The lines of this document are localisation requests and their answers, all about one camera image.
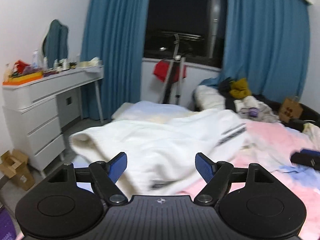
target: gray floor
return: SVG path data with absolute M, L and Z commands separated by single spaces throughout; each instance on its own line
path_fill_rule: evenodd
M 76 157 L 75 152 L 70 148 L 68 137 L 71 134 L 74 134 L 76 132 L 82 131 L 84 129 L 87 129 L 89 127 L 95 127 L 95 126 L 101 126 L 100 121 L 94 121 L 91 119 L 84 119 L 76 123 L 74 126 L 70 127 L 68 130 L 66 130 L 63 133 L 63 137 L 65 140 L 66 149 L 64 150 L 63 154 L 65 157 L 64 162 L 72 162 L 74 158 Z M 55 158 L 46 168 L 45 173 L 50 174 L 52 171 L 54 171 L 56 168 L 58 168 L 62 162 L 60 161 L 60 158 Z M 30 172 L 32 173 L 36 184 L 38 184 L 42 177 L 40 173 L 30 167 Z M 14 211 L 16 208 L 16 205 L 18 201 L 27 193 L 28 191 L 24 191 L 23 189 L 15 186 L 10 180 L 1 188 L 0 190 L 0 199 L 1 202 L 5 205 L 7 210 L 10 212 L 12 217 L 14 217 Z M 13 219 L 13 222 L 15 223 L 16 231 L 17 233 L 20 232 L 20 228 L 17 225 L 17 222 L 15 219 Z

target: white wall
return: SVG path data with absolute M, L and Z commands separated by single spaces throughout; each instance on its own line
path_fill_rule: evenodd
M 158 102 L 163 83 L 153 75 L 156 62 L 144 59 L 141 70 L 141 100 Z M 197 85 L 206 78 L 217 77 L 219 69 L 213 67 L 201 68 L 199 64 L 186 63 L 187 77 L 183 79 L 180 105 L 193 110 L 192 93 Z M 176 83 L 172 87 L 170 103 L 175 103 Z
M 300 102 L 320 113 L 320 0 L 309 6 L 310 56 Z
M 18 59 L 31 63 L 32 52 L 39 48 L 54 19 L 69 27 L 69 57 L 76 57 L 81 51 L 89 1 L 0 0 L 0 78 L 3 77 L 6 63 L 13 64 Z M 9 149 L 12 149 L 12 142 L 0 108 L 0 154 Z

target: blue curtain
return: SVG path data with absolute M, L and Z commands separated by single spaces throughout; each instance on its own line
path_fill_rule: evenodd
M 100 82 L 103 117 L 124 102 L 140 100 L 141 63 L 149 0 L 91 0 L 81 60 L 100 57 L 104 78 Z M 99 119 L 94 85 L 82 90 L 84 117 Z
M 246 77 L 252 93 L 282 102 L 301 96 L 308 57 L 304 0 L 228 0 L 220 81 Z

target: small box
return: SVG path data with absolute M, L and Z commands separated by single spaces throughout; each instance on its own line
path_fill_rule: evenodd
M 299 118 L 303 108 L 299 102 L 286 98 L 279 110 L 279 119 L 288 123 L 291 118 Z
M 28 169 L 28 156 L 14 149 L 12 153 L 7 151 L 1 156 L 0 171 L 23 190 L 30 189 L 35 180 Z

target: white duvet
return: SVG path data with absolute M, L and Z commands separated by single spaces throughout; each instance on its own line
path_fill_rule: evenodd
M 122 120 L 70 136 L 70 145 L 91 162 L 109 161 L 119 152 L 128 157 L 117 182 L 124 194 L 172 195 L 200 175 L 195 155 L 230 161 L 244 144 L 242 120 L 230 110 L 208 109 L 165 124 Z

